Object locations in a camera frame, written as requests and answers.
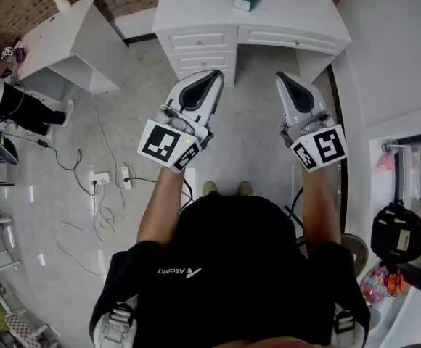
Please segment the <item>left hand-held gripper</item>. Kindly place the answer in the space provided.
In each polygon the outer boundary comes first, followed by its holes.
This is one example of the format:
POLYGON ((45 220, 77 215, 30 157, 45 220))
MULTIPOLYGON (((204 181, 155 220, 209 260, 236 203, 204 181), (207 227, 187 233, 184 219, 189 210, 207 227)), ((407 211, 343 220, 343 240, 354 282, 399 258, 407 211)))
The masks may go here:
POLYGON ((159 108, 155 119, 147 121, 137 152, 181 173, 213 138, 208 121, 223 88, 220 70, 196 72, 177 82, 166 105, 159 108), (170 107, 173 102, 178 102, 179 111, 170 107))

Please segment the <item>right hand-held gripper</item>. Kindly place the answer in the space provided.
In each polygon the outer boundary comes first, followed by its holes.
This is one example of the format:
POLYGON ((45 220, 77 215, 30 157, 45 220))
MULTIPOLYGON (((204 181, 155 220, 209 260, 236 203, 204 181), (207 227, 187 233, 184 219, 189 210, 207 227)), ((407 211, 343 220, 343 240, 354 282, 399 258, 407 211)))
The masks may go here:
POLYGON ((321 111, 325 103, 319 89, 297 75, 281 71, 275 74, 275 84, 286 123, 296 124, 284 125, 280 135, 302 166, 312 173, 347 158, 343 129, 330 111, 321 111), (298 117, 309 118, 298 123, 298 117))

